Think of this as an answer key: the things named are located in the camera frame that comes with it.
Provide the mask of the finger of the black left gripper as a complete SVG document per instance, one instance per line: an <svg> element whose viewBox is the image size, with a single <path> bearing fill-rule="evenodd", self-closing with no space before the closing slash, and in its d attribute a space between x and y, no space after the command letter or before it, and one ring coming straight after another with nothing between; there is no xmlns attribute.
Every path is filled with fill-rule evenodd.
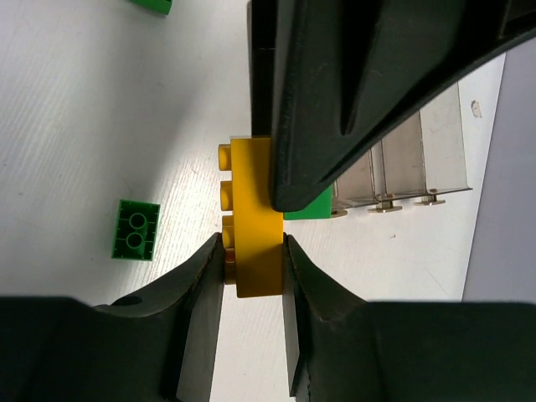
<svg viewBox="0 0 536 402"><path fill-rule="evenodd" d="M292 1L255 0L247 4L251 133L254 137L284 136L281 70L292 19Z"/></svg>
<svg viewBox="0 0 536 402"><path fill-rule="evenodd" d="M532 1L280 1L271 205L305 208L448 86L535 35Z"/></svg>

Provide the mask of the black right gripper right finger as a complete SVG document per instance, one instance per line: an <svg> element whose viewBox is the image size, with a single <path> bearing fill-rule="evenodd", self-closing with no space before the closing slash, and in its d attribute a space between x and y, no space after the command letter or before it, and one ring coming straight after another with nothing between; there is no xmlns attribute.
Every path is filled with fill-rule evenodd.
<svg viewBox="0 0 536 402"><path fill-rule="evenodd" d="M365 301L289 235L282 270L295 400L534 400L533 304Z"/></svg>

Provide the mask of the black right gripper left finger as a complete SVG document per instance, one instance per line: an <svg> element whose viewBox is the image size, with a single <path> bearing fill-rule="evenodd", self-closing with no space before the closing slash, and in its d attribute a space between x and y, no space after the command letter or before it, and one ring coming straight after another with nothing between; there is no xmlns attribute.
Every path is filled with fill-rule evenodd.
<svg viewBox="0 0 536 402"><path fill-rule="evenodd" d="M4 401L207 401L223 301L223 244L110 305L1 300Z"/></svg>

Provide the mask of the green small lego brick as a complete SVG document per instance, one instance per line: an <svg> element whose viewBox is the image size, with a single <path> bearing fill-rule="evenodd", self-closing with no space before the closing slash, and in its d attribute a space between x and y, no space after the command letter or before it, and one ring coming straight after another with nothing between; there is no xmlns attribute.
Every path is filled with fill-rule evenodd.
<svg viewBox="0 0 536 402"><path fill-rule="evenodd" d="M330 219L332 216L332 185L327 187L304 209L295 212L285 212L284 220L314 220Z"/></svg>

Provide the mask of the yellow long lego brick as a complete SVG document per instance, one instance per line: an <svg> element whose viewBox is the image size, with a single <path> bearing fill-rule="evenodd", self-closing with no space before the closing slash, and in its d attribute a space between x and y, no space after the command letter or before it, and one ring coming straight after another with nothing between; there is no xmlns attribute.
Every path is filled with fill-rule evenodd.
<svg viewBox="0 0 536 402"><path fill-rule="evenodd" d="M271 140L232 138L218 148L224 280L239 298L282 293L283 214L270 201Z"/></svg>

